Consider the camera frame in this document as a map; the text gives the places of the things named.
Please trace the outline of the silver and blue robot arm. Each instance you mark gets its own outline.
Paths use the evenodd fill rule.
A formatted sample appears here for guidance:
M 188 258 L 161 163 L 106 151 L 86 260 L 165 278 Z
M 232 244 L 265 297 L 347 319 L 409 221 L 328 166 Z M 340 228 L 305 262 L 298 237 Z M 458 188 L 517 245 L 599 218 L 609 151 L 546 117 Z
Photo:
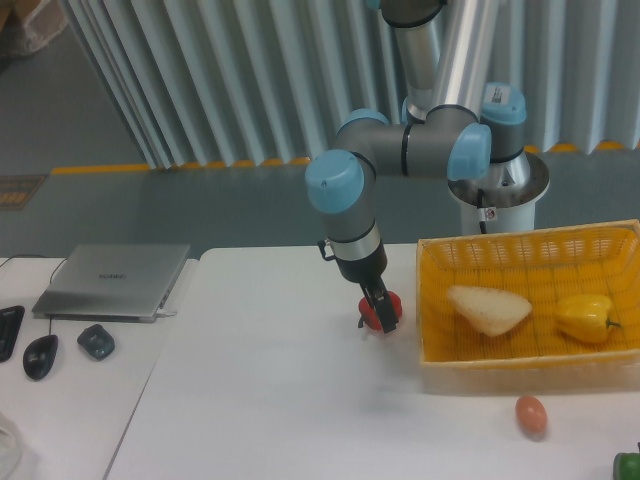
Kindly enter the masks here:
M 361 287 L 384 333 L 399 315 L 382 274 L 384 244 L 373 209 L 380 175 L 479 180 L 489 171 L 492 133 L 482 121 L 497 1 L 382 1 L 395 33 L 408 88 L 407 120 L 352 112 L 331 149 L 305 172 L 308 197 L 320 214 L 326 261 Z

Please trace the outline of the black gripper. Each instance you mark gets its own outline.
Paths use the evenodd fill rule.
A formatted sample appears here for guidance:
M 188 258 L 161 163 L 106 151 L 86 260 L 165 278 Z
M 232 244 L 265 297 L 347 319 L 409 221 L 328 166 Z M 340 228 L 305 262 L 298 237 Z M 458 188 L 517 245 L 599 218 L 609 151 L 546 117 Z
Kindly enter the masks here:
M 382 275 L 387 267 L 384 244 L 380 242 L 377 248 L 364 258 L 344 260 L 337 257 L 336 262 L 345 280 L 360 285 L 362 298 L 358 303 L 359 312 L 376 312 L 382 325 L 381 332 L 390 333 L 394 331 L 397 328 L 399 319 L 394 312 L 389 296 L 390 291 L 382 280 Z

